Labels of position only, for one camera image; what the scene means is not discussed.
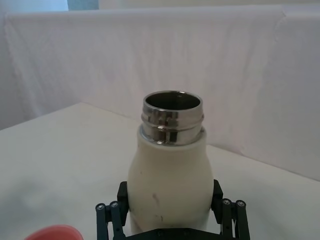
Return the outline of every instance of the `bottle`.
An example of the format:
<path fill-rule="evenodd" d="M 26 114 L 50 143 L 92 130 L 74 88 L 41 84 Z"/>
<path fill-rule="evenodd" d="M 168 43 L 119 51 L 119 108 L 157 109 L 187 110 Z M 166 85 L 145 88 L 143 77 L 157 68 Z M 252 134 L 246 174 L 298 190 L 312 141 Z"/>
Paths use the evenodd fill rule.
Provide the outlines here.
<path fill-rule="evenodd" d="M 205 230 L 213 196 L 203 102 L 183 91 L 143 100 L 137 151 L 128 173 L 131 230 Z"/>

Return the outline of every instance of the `white cloth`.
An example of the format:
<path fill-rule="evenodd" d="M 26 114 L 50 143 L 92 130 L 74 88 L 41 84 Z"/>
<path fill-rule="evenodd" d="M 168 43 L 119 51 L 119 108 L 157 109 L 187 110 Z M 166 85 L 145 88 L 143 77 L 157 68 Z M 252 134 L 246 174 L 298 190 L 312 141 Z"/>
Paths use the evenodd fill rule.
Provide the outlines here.
<path fill-rule="evenodd" d="M 143 97 L 204 100 L 208 143 L 320 180 L 320 5 L 11 15 L 29 118 L 86 102 L 139 119 Z"/>

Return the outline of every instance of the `bottle mouth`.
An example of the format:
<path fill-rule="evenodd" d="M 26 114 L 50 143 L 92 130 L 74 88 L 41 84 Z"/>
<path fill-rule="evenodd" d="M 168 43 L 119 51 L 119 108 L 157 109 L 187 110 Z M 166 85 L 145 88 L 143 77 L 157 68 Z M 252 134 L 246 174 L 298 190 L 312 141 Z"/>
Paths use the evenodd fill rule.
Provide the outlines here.
<path fill-rule="evenodd" d="M 162 145 L 186 145 L 203 132 L 203 103 L 185 91 L 158 91 L 143 100 L 141 134 Z"/>
<path fill-rule="evenodd" d="M 168 111 L 189 110 L 201 105 L 201 99 L 184 91 L 160 91 L 145 97 L 144 102 L 157 109 Z"/>

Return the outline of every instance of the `pink object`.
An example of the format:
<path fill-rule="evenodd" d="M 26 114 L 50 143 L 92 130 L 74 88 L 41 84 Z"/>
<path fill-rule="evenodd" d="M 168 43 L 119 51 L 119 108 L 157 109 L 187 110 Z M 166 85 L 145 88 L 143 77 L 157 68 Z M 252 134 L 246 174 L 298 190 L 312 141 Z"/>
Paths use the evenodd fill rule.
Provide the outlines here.
<path fill-rule="evenodd" d="M 42 228 L 24 240 L 84 240 L 81 233 L 72 226 L 53 225 Z"/>

